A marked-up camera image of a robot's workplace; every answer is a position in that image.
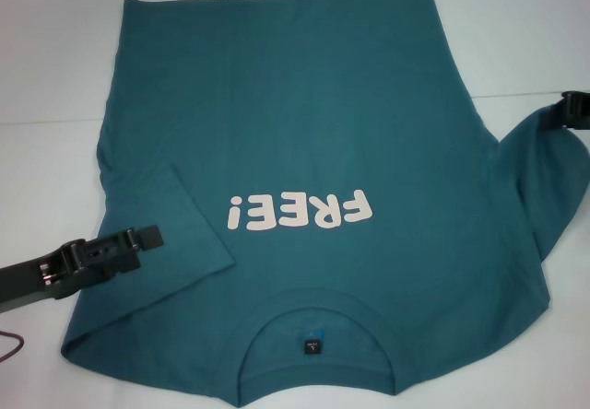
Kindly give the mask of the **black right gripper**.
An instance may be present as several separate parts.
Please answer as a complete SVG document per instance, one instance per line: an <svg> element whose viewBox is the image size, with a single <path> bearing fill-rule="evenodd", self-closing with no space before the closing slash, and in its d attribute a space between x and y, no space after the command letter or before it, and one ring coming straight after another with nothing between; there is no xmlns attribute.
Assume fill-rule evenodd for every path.
<svg viewBox="0 0 590 409"><path fill-rule="evenodd" d="M550 105L542 116L543 130L589 129L589 98L582 91L565 91L561 100Z"/></svg>

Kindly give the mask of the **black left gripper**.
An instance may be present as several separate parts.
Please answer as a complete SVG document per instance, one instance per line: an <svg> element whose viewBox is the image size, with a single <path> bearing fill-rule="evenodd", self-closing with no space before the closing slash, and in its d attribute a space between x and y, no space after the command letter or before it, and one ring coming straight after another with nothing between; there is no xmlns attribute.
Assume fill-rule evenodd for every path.
<svg viewBox="0 0 590 409"><path fill-rule="evenodd" d="M1 312L45 299L67 298L140 267L139 253L164 244L158 227L128 228L94 240L70 241L36 259L1 269Z"/></svg>

